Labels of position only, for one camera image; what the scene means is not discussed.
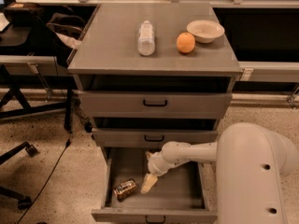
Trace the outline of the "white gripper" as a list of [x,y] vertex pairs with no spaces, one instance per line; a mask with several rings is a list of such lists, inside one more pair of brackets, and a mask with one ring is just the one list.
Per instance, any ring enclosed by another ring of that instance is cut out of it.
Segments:
[[151,153],[146,151],[146,157],[148,160],[148,169],[150,174],[146,174],[144,177],[140,190],[142,194],[146,194],[151,190],[158,181],[157,176],[166,174],[170,169],[170,163],[164,159],[161,152]]

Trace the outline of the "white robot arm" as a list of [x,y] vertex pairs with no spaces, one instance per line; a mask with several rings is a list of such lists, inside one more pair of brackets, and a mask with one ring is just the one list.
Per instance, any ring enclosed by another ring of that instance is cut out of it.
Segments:
[[299,152],[282,134],[241,122],[226,128],[216,142],[171,141],[147,159],[143,194],[173,168],[215,162],[218,224],[288,224],[280,178],[298,167]]

